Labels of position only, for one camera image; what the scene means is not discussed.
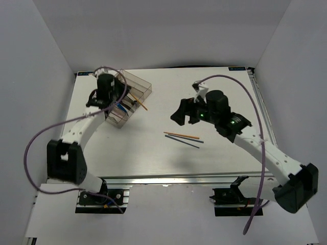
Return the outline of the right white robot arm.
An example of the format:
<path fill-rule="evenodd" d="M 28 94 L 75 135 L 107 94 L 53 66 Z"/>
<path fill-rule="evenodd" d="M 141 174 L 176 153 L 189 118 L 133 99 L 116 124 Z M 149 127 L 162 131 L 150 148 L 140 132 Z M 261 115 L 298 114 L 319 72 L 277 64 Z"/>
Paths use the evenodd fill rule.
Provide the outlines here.
<path fill-rule="evenodd" d="M 192 125 L 200 121 L 214 125 L 221 136 L 244 149 L 273 175 L 237 177 L 230 185 L 230 197 L 218 195 L 214 197 L 216 204 L 241 204 L 255 198 L 261 190 L 263 199 L 277 202 L 287 212 L 296 213 L 317 193 L 318 168 L 311 163 L 304 165 L 265 142 L 248 119 L 231 111 L 222 91 L 213 90 L 204 96 L 182 99 L 170 118 L 183 126 L 187 116 Z"/>

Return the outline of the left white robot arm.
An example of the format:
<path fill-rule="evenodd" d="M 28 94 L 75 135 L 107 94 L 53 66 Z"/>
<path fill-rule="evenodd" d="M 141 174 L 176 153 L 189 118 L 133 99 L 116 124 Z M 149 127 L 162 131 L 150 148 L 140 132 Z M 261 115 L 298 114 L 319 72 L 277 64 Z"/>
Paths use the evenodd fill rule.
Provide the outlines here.
<path fill-rule="evenodd" d="M 88 170 L 84 148 L 111 110 L 127 95 L 126 78 L 121 78 L 109 73 L 97 75 L 97 88 L 89 95 L 82 116 L 59 140 L 49 141 L 46 148 L 48 177 L 90 192 L 90 197 L 98 204 L 108 198 L 106 182 Z"/>

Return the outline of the blue knife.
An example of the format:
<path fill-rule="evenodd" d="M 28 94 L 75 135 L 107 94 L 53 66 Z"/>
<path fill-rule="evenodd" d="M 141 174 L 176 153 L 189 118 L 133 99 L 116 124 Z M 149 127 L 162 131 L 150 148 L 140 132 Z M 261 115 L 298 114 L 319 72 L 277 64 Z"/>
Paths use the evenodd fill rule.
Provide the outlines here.
<path fill-rule="evenodd" d="M 121 104 L 117 104 L 116 105 L 120 110 L 124 111 L 125 113 L 127 113 L 126 109 L 121 105 Z"/>

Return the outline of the orange black chopstick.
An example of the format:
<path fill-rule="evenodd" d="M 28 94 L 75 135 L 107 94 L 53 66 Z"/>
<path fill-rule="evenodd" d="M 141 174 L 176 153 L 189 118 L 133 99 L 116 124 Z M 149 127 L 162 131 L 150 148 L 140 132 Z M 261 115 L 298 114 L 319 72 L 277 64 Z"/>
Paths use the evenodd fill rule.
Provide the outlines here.
<path fill-rule="evenodd" d="M 184 138 L 190 138 L 190 139 L 200 139 L 198 136 L 192 136 L 192 135 L 184 135 L 184 134 L 177 134 L 177 133 L 171 133 L 171 132 L 163 132 L 165 134 L 173 135 L 173 136 L 179 136 Z"/>

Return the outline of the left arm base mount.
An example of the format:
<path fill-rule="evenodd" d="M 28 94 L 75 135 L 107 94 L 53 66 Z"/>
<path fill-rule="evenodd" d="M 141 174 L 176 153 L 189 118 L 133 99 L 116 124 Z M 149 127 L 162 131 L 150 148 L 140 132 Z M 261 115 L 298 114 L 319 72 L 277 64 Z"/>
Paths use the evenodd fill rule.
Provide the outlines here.
<path fill-rule="evenodd" d="M 108 195 L 112 198 L 105 199 L 80 192 L 77 198 L 75 213 L 77 214 L 123 214 L 129 201 L 128 189 L 108 189 Z"/>

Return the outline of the grey chopstick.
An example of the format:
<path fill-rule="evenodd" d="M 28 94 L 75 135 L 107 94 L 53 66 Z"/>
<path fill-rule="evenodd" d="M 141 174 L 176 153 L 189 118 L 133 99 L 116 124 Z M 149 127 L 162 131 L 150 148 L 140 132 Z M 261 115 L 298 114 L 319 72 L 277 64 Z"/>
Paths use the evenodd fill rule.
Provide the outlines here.
<path fill-rule="evenodd" d="M 183 144 L 186 144 L 186 145 L 192 146 L 192 147 L 197 148 L 197 149 L 200 148 L 200 147 L 198 147 L 198 146 L 196 146 L 196 145 L 193 145 L 193 144 L 187 143 L 187 142 L 185 142 L 185 141 L 183 141 L 183 140 L 179 140 L 179 139 L 174 138 L 174 137 L 169 136 L 169 135 L 165 135 L 165 137 L 166 137 L 166 138 L 169 138 L 169 139 L 172 139 L 172 140 L 175 140 L 175 141 L 178 141 L 178 142 L 180 142 L 180 143 L 183 143 Z"/>

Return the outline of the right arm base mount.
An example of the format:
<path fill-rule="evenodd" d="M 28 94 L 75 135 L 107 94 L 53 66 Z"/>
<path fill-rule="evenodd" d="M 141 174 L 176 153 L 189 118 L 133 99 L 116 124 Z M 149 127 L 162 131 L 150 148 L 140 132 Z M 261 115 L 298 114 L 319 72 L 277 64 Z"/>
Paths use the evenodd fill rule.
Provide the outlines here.
<path fill-rule="evenodd" d="M 239 176 L 228 188 L 214 188 L 209 198 L 214 205 L 215 217 L 250 216 L 255 198 L 246 198 L 239 189 L 248 176 Z"/>

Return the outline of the black spoon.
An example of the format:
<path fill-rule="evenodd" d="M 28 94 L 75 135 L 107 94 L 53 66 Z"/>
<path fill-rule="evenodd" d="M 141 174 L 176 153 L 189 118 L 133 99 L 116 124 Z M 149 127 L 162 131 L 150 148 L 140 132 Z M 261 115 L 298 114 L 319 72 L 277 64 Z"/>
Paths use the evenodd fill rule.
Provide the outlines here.
<path fill-rule="evenodd" d="M 129 103 L 132 104 L 132 105 L 135 105 L 135 103 L 136 103 L 136 101 L 134 101 L 134 100 L 132 100 L 132 99 L 130 99 L 130 98 L 128 98 L 128 97 L 124 98 L 123 101 L 125 101 L 125 102 L 129 102 Z"/>

